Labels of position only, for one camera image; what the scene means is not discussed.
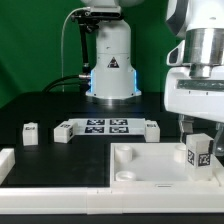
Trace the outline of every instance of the small white block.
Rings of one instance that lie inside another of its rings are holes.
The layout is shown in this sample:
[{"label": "small white block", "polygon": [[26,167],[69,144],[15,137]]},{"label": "small white block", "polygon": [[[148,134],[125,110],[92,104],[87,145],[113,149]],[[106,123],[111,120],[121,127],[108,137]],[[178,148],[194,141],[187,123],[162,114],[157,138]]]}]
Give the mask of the small white block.
[{"label": "small white block", "polygon": [[14,165],[14,149],[2,149],[0,152],[0,184],[2,184]]},{"label": "small white block", "polygon": [[212,178],[212,160],[209,152],[211,137],[206,134],[187,136],[186,172],[193,180]]},{"label": "small white block", "polygon": [[29,123],[23,126],[23,145],[38,145],[38,124]]},{"label": "small white block", "polygon": [[145,122],[145,141],[160,142],[160,128],[156,121]]},{"label": "small white block", "polygon": [[54,141],[68,143],[74,136],[78,125],[75,122],[64,121],[54,129]]}]

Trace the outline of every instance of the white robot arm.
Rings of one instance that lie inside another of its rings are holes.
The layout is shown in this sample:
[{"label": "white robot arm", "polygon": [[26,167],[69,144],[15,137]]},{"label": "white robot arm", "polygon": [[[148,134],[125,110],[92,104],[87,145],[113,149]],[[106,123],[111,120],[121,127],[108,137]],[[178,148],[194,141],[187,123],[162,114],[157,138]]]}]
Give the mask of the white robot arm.
[{"label": "white robot arm", "polygon": [[144,0],[81,0],[89,7],[86,19],[97,21],[97,64],[91,71],[89,100],[101,104],[123,104],[141,95],[136,71],[130,63],[131,29],[123,20],[121,6]]},{"label": "white robot arm", "polygon": [[174,68],[166,80],[166,109],[182,115],[183,132],[192,131],[190,117],[219,122],[223,130],[224,1],[170,0],[167,24],[184,40],[167,57]]}]

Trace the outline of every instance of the warning label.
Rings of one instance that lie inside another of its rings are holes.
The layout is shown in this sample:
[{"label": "warning label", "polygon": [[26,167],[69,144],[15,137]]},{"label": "warning label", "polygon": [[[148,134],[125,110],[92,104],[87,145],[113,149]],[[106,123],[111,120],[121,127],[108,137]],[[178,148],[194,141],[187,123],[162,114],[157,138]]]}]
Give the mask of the warning label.
[{"label": "warning label", "polygon": [[115,57],[112,58],[110,64],[108,65],[108,68],[119,68],[119,65]]}]

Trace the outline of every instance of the cable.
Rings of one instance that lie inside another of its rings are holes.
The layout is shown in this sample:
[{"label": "cable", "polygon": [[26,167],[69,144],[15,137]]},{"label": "cable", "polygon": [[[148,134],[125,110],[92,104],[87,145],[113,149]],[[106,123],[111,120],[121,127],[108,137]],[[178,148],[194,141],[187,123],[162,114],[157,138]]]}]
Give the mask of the cable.
[{"label": "cable", "polygon": [[83,7],[83,8],[78,8],[73,10],[68,14],[67,18],[64,21],[62,34],[61,34],[61,77],[62,78],[64,78],[64,36],[65,36],[65,28],[66,28],[67,22],[73,13],[81,11],[81,10],[88,10],[88,9],[89,7]]},{"label": "cable", "polygon": [[65,81],[65,80],[69,80],[69,79],[75,79],[75,78],[79,78],[79,76],[78,75],[70,75],[70,76],[65,76],[65,77],[62,77],[62,78],[60,78],[60,79],[56,79],[55,81],[53,81],[53,82],[51,82],[50,84],[48,84],[43,90],[42,90],[42,92],[47,92],[47,90],[49,89],[49,88],[51,88],[51,86],[53,86],[53,85],[55,85],[55,84],[57,84],[57,83],[59,83],[59,82],[63,82],[63,81]]},{"label": "cable", "polygon": [[64,83],[64,82],[62,82],[62,83],[58,83],[58,84],[54,84],[54,85],[52,85],[52,86],[50,86],[48,89],[46,89],[46,91],[45,92],[50,92],[50,90],[51,89],[53,89],[53,88],[55,88],[55,87],[57,87],[57,86],[69,86],[69,85],[79,85],[80,83],[78,83],[78,82],[70,82],[70,83]]}]

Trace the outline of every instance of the black table surface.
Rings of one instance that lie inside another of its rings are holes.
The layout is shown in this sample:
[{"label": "black table surface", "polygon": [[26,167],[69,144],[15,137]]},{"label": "black table surface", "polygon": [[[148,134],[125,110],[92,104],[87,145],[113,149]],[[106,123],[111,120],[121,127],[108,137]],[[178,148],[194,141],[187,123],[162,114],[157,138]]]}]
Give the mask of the black table surface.
[{"label": "black table surface", "polygon": [[[71,118],[145,118],[158,122],[161,142],[179,141],[178,115],[164,108],[163,94],[145,93],[140,102],[114,107],[87,102],[79,93],[26,93],[0,109],[0,149],[15,148],[16,165],[2,188],[109,187],[110,143],[143,143],[143,136],[75,136],[54,143],[53,129]],[[24,123],[38,123],[38,146],[23,146]],[[216,134],[215,123],[196,119],[195,133]],[[101,216],[1,216],[0,223],[213,223],[222,214],[137,214]]]}]

